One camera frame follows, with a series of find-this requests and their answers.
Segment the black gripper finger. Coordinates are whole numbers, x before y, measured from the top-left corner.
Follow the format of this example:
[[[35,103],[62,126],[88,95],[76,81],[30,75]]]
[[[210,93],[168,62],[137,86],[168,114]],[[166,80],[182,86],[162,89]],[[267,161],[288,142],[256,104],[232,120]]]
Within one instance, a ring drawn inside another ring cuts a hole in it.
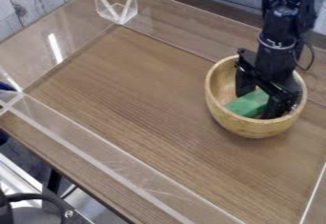
[[[252,71],[245,71],[241,67],[235,72],[235,95],[237,97],[252,92],[256,88],[256,76]]]
[[[297,98],[297,92],[280,91],[276,93],[268,93],[261,118],[273,119],[281,117],[292,110]]]

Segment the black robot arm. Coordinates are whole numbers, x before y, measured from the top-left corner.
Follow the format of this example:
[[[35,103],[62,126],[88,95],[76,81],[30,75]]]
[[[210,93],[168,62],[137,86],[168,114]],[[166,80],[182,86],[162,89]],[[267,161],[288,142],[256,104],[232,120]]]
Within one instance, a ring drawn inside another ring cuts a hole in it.
[[[263,25],[257,49],[237,50],[235,94],[241,97],[261,89],[267,101],[260,117],[273,119],[288,113],[301,96],[293,77],[303,50],[312,45],[305,34],[313,27],[313,0],[260,0]]]

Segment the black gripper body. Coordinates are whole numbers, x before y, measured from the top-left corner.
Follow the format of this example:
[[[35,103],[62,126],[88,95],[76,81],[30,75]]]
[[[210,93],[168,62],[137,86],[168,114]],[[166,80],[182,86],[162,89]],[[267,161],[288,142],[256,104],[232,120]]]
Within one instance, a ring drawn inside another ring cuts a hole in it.
[[[292,37],[276,39],[261,31],[257,34],[257,51],[244,48],[237,50],[235,67],[253,72],[256,87],[267,94],[280,91],[300,94],[300,87],[293,78],[295,46],[296,40]]]

